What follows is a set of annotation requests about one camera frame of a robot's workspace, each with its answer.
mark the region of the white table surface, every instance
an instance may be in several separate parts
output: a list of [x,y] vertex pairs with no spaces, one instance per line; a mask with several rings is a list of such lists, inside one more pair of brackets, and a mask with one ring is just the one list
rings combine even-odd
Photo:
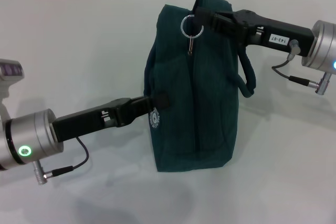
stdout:
[[[12,117],[51,108],[56,116],[137,97],[164,4],[195,0],[0,0],[0,58],[25,79],[4,100]],[[335,0],[228,0],[234,10],[312,27],[336,23]],[[257,89],[240,98],[233,159],[223,168],[158,173],[146,116],[82,137],[82,168],[38,186],[31,164],[0,173],[0,222],[20,224],[336,222],[336,81],[321,97],[271,66],[287,54],[247,53]],[[294,59],[283,72],[318,81]],[[75,141],[42,160],[46,170],[85,157]]]

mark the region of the teal bag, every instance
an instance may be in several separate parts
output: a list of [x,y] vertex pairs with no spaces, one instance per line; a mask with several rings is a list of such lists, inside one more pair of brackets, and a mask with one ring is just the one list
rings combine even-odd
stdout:
[[[196,0],[192,11],[166,5],[145,69],[144,94],[166,93],[170,107],[149,115],[152,144],[159,172],[183,172],[221,167],[232,157],[238,121],[238,88],[250,97],[256,78],[246,49],[204,27],[194,39],[180,29],[182,19],[197,7],[231,11],[224,0]],[[197,34],[190,20],[185,32]],[[247,83],[238,75],[238,57]]]

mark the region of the bag strap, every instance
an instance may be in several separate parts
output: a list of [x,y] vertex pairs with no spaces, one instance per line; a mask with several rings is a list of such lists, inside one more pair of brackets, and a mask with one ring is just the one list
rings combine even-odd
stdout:
[[[193,7],[193,13],[195,13],[198,7],[205,7],[214,12],[219,11],[217,9],[219,6],[224,6],[226,10],[232,10],[231,4],[225,0],[196,0]],[[238,46],[237,53],[246,77],[246,84],[240,75],[229,67],[226,67],[225,74],[230,81],[238,86],[242,95],[248,98],[254,94],[254,89],[256,88],[256,76],[251,62],[246,55],[246,47]]]

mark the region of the white circular logo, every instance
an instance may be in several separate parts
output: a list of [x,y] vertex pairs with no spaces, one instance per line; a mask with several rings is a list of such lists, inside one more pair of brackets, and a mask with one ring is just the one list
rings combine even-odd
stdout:
[[160,115],[158,113],[158,111],[156,110],[156,108],[154,108],[154,110],[151,112],[150,116],[149,116],[149,120],[151,122],[151,126],[153,128],[157,128],[159,123],[160,123]]

